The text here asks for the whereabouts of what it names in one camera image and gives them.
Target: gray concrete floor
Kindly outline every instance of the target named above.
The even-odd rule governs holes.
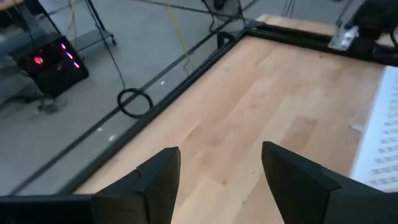
[[[67,5],[67,0],[41,2],[48,11]],[[116,36],[118,46],[112,47],[112,51],[127,87],[140,88],[183,54],[165,7],[133,0],[93,2],[107,29]],[[171,2],[205,9],[200,0]],[[248,2],[250,0],[242,0],[242,5],[245,6]],[[292,17],[333,24],[344,3],[297,0]],[[281,14],[283,6],[284,1],[260,0],[245,11],[244,15],[257,18],[264,13]],[[78,2],[75,7],[77,36],[95,29],[95,23],[85,5]],[[173,12],[188,49],[208,35],[210,15],[181,9],[173,9]],[[52,15],[52,19],[65,33],[70,24],[70,10],[62,10]],[[227,29],[236,30],[241,27],[242,22],[238,21]],[[212,37],[192,55],[195,66],[201,64],[215,49],[216,40]],[[64,110],[32,118],[32,112],[37,106],[32,103],[18,108],[18,111],[6,119],[0,120],[0,195],[9,194],[116,107],[116,95],[122,90],[122,84],[103,44],[90,47],[83,55],[90,77],[61,96],[68,101]],[[182,67],[184,63],[185,61],[179,63],[148,88],[147,92],[155,103],[187,77]],[[147,104],[138,98],[127,108],[135,113],[143,113]],[[118,113],[20,194],[57,192],[135,122],[134,119]]]

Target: wooden tabletop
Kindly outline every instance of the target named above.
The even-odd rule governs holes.
[[[24,0],[2,0],[0,1],[0,10],[5,10],[10,7],[14,7],[15,4],[20,4],[24,2]]]
[[[334,32],[315,22],[261,20]],[[262,169],[261,143],[273,141],[347,175],[361,137],[350,126],[371,101],[382,69],[245,37],[77,193],[97,192],[161,149],[178,146],[173,223],[283,223]]]

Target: light wood grain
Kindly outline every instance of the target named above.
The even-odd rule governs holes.
[[[262,20],[334,30],[279,17]],[[178,146],[182,171],[173,223],[282,223],[262,170],[261,142],[347,174],[361,135],[350,126],[371,100],[382,69],[245,37],[77,193],[96,192],[161,149]]]

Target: coiled black cable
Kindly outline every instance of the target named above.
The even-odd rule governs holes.
[[[152,99],[146,92],[144,92],[143,90],[137,89],[137,88],[128,88],[128,89],[121,91],[118,94],[118,99],[117,99],[118,107],[125,115],[127,115],[131,118],[136,118],[136,119],[141,118],[142,116],[145,115],[145,113],[144,114],[132,114],[126,110],[125,105],[123,105],[123,102],[122,102],[122,96],[126,93],[133,93],[133,94],[143,96],[149,103],[149,109],[154,107],[154,102],[152,101]]]

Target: yellow cable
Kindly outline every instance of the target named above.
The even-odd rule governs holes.
[[[191,61],[191,59],[189,57],[189,54],[187,52],[187,49],[185,48],[185,44],[184,44],[184,42],[183,42],[183,40],[181,38],[180,31],[179,31],[178,26],[177,26],[177,21],[174,19],[173,10],[170,7],[170,0],[163,0],[163,2],[167,6],[167,11],[169,12],[170,20],[173,22],[174,31],[175,31],[175,34],[177,35],[178,41],[180,42],[181,48],[184,51],[185,58],[187,59],[187,62],[191,65],[192,70],[194,70],[195,66],[193,65],[193,63],[192,63],[192,61]]]

